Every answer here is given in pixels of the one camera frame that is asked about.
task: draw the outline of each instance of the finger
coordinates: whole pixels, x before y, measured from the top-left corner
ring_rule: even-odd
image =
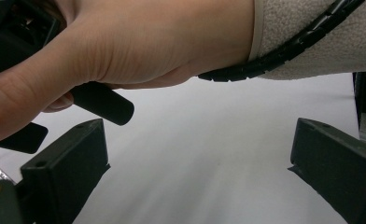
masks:
[[[0,140],[28,124],[40,111],[80,84],[75,38],[60,34],[29,58],[0,74]]]
[[[53,113],[64,110],[73,104],[73,95],[68,92],[43,110],[45,113]]]

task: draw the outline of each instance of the skin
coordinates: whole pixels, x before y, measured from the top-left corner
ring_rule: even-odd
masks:
[[[0,140],[41,111],[72,104],[73,87],[180,84],[247,60],[253,0],[35,1],[63,21],[52,42],[0,74]]]

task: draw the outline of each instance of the white sleeve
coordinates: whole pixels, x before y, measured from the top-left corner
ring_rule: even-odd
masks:
[[[255,29],[249,60],[284,44],[334,0],[255,0]],[[260,77],[296,79],[366,71],[366,1],[312,48]]]

